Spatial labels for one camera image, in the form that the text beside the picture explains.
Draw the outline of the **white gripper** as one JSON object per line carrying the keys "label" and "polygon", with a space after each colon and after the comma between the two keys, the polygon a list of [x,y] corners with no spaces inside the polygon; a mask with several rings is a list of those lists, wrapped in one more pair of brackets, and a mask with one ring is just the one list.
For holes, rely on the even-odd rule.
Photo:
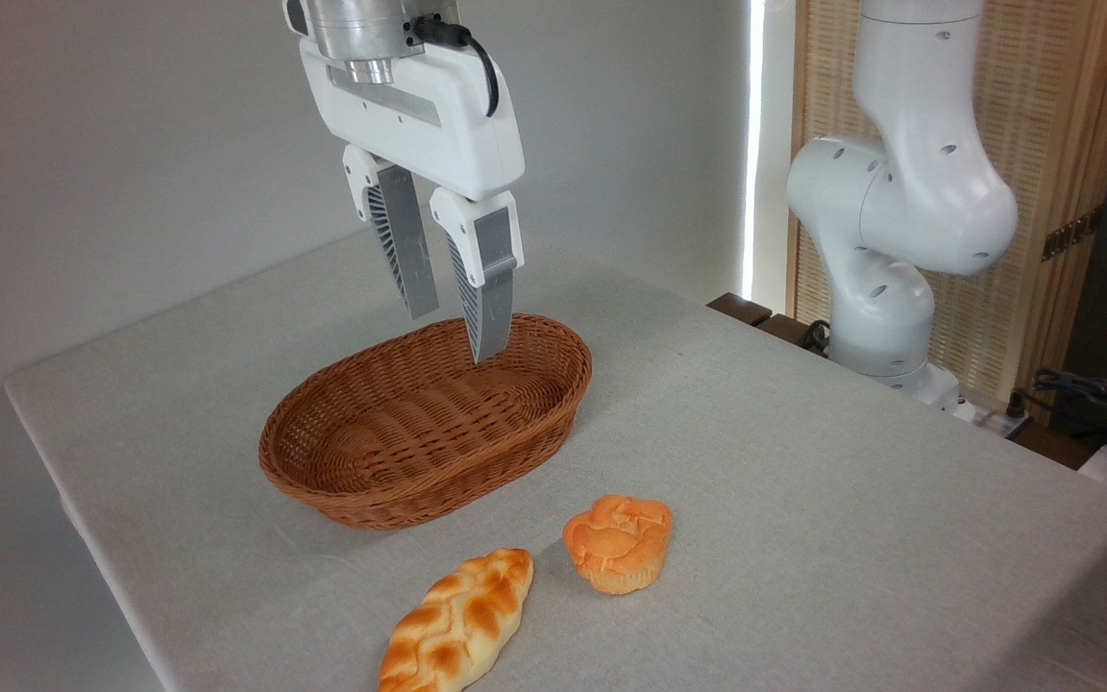
{"label": "white gripper", "polygon": [[500,354],[514,271],[524,264],[517,203],[505,190],[526,171],[501,69],[498,106],[487,115],[489,87],[473,49],[433,45],[396,59],[394,79],[380,85],[352,82],[311,39],[300,40],[299,52],[325,127],[350,143],[342,165],[356,216],[377,237],[408,316],[439,307],[412,171],[443,185],[430,210],[449,241],[473,359],[482,364]]}

